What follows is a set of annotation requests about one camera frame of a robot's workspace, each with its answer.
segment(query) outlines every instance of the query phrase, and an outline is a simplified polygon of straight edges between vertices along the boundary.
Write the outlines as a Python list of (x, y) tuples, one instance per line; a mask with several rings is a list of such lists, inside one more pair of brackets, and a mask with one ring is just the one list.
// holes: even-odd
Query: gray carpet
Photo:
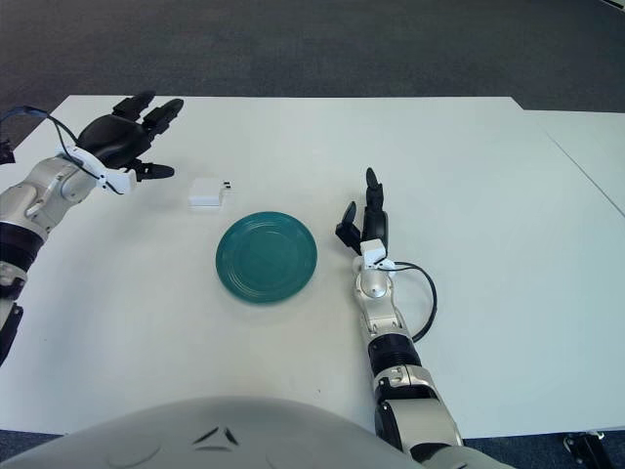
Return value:
[[(154, 89), (625, 112), (624, 83), (625, 14), (599, 0), (0, 0), (0, 110)], [(16, 144), (35, 125), (3, 130)], [(0, 460), (49, 438), (0, 432)], [(518, 467), (574, 465), (554, 436), (470, 444)], [(623, 432), (606, 445), (625, 467)]]

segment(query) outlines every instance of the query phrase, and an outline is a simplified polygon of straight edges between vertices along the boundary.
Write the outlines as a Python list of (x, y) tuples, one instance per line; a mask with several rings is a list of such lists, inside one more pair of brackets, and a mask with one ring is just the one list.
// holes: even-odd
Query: wire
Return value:
[(412, 264), (410, 262), (395, 262), (395, 264), (397, 266), (406, 266), (406, 267), (403, 267), (401, 269), (380, 269), (380, 270), (384, 272), (402, 272), (402, 271), (411, 271), (411, 270), (419, 271), (426, 278), (426, 280), (430, 284), (430, 289), (432, 290), (432, 310), (430, 311), (428, 320), (426, 321), (424, 326), (421, 327), (421, 330), (419, 330), (419, 332), (417, 332), (416, 334), (412, 336), (412, 342), (418, 342), (428, 333), (428, 331), (432, 327), (432, 324), (434, 323), (434, 318), (437, 315), (437, 309), (438, 309), (437, 287), (434, 285), (434, 281), (432, 280), (430, 275), (424, 269), (417, 266), (416, 264)]
[(2, 117), (0, 117), (0, 122), (8, 119), (9, 117), (13, 115), (18, 115), (18, 114), (34, 115), (35, 117), (40, 117), (42, 119), (49, 119), (52, 122), (54, 122), (55, 125), (60, 126), (67, 133), (67, 135), (71, 138), (71, 140), (74, 141), (74, 143), (78, 142), (78, 139), (76, 138), (76, 136), (73, 134), (71, 130), (69, 130), (69, 128), (65, 124), (63, 124), (58, 119), (56, 119), (47, 110), (43, 110), (38, 107), (33, 107), (33, 106), (13, 107), (12, 109), (9, 109), (6, 113), (4, 113)]
[[(74, 163), (76, 166), (78, 166), (78, 169), (80, 169), (81, 171), (84, 171), (85, 173), (87, 173), (89, 176), (91, 176), (92, 178), (94, 178), (95, 180), (99, 181), (100, 178), (98, 176), (96, 176), (95, 174), (93, 174), (91, 171), (87, 171), (82, 164), (82, 161), (74, 158), (73, 156), (71, 156), (69, 154), (69, 151), (67, 151), (67, 148), (65, 147), (65, 142), (63, 140), (63, 135), (61, 135), (61, 129), (59, 128), (59, 124), (55, 121), (53, 121), (53, 123), (55, 124), (55, 129), (57, 129), (57, 134), (59, 135), (59, 140), (61, 141), (61, 146), (62, 146), (62, 150), (65, 153), (65, 156), (63, 157), (63, 159), (67, 159), (69, 161), (71, 161), (72, 163)], [(113, 186), (113, 184), (111, 184), (109, 181), (106, 181), (106, 185), (113, 191), (115, 192), (117, 195), (123, 195), (123, 193), (118, 192), (117, 189)]]

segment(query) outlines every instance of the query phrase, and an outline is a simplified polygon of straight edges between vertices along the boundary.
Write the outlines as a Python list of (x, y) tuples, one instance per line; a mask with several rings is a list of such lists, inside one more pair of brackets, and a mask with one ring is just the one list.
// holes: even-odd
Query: robot forearm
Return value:
[[(371, 243), (361, 245), (365, 259)], [(395, 306), (389, 273), (367, 268), (366, 261), (364, 264), (356, 276), (354, 294), (374, 375), (377, 435), (419, 461), (432, 449), (462, 446), (456, 424), (432, 376), (421, 366), (405, 321)]]
[(39, 162), (21, 183), (0, 194), (0, 364), (21, 319), (15, 301), (48, 233), (96, 181), (63, 158)]

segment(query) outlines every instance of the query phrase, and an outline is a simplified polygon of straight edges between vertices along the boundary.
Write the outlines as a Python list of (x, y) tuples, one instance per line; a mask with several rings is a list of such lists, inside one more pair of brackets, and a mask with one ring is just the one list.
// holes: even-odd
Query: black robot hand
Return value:
[(183, 107), (183, 100), (172, 100), (153, 109), (140, 124), (141, 112), (149, 106), (154, 92), (145, 91), (126, 98), (108, 115), (98, 117), (78, 136), (77, 145), (93, 154), (112, 169), (134, 169), (137, 181), (173, 176), (174, 169), (154, 163), (143, 163), (138, 157), (151, 147), (158, 134), (169, 128)]

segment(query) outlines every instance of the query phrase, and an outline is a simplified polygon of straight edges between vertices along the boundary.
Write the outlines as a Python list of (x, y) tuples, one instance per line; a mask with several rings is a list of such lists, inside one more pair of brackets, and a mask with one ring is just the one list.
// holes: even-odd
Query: white charger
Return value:
[(230, 182), (220, 178), (197, 178), (188, 191), (188, 204), (191, 207), (219, 207), (222, 193), (230, 189)]

